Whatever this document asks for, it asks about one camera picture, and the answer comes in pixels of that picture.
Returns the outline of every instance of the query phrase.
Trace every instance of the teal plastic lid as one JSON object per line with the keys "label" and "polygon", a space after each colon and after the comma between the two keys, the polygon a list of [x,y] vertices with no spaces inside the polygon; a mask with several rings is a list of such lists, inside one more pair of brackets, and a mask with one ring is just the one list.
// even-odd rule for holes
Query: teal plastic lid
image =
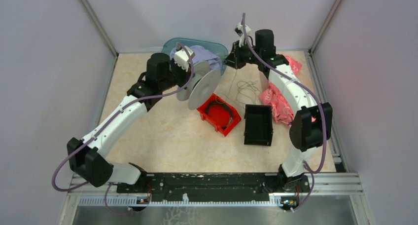
{"label": "teal plastic lid", "polygon": [[[182,38],[182,37],[175,37],[173,39],[168,40],[164,46],[162,53],[165,53],[167,55],[170,55],[170,52],[175,46],[177,45],[177,42],[181,42],[183,45],[186,46],[194,46],[199,45],[204,47],[206,50],[212,52],[213,54],[219,55],[219,57],[222,60],[222,63],[225,61],[225,58],[228,56],[228,49],[222,44],[211,42],[211,41],[201,41],[201,40],[195,40],[195,39],[189,39],[189,38]],[[226,65],[223,64],[221,67],[221,75],[226,70]]]}

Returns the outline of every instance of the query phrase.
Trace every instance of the silver disc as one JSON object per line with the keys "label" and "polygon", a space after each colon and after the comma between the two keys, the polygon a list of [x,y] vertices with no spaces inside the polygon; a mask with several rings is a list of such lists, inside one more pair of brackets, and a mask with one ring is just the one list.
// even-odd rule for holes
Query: silver disc
{"label": "silver disc", "polygon": [[[195,77],[193,77],[192,83],[196,83],[198,81],[197,78],[201,78],[202,76],[205,76],[210,71],[210,65],[207,61],[201,61],[194,65],[194,73]],[[175,95],[179,101],[186,101],[189,99],[190,94],[192,93],[193,86],[191,88],[187,87],[187,89],[183,89],[180,92],[177,92]]]}
{"label": "silver disc", "polygon": [[194,86],[189,97],[188,107],[194,110],[205,103],[212,93],[215,91],[221,79],[221,72],[219,70],[212,70]]}

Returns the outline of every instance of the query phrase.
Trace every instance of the metal base plate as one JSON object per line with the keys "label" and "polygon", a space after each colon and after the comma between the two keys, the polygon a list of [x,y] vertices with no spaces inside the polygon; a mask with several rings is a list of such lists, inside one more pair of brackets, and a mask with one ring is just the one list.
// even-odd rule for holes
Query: metal base plate
{"label": "metal base plate", "polygon": [[[190,202],[251,202],[269,201],[269,193],[285,192],[277,183],[276,174],[221,173],[183,174],[154,173],[146,177],[152,187],[152,201],[183,201],[187,194]],[[306,176],[299,184],[301,191],[309,191]],[[118,184],[118,193],[147,193],[149,187]]]}

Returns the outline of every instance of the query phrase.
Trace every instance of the pink cloth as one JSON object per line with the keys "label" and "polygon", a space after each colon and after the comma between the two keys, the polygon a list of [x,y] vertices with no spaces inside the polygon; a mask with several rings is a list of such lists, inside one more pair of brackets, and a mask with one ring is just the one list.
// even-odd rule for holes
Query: pink cloth
{"label": "pink cloth", "polygon": [[[285,58],[289,61],[293,73],[297,75],[302,68],[302,64],[295,61],[290,56],[285,56]],[[259,97],[263,105],[272,106],[272,115],[276,123],[283,122],[285,124],[290,124],[293,121],[294,114],[292,108],[290,108],[289,103],[274,84],[269,82],[268,89],[260,93]]]}

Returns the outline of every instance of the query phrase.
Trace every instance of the gray wall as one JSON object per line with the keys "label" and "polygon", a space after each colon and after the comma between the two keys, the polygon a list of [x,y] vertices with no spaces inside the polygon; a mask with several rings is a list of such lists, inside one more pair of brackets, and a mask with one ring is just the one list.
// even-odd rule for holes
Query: gray wall
{"label": "gray wall", "polygon": [[161,48],[175,37],[214,41],[230,49],[243,12],[254,31],[275,31],[279,49],[309,48],[334,1],[89,0],[119,52]]}
{"label": "gray wall", "polygon": [[417,224],[418,0],[345,0],[315,54],[377,224]]}
{"label": "gray wall", "polygon": [[52,173],[94,126],[112,61],[78,0],[0,0],[0,224],[58,222]]}

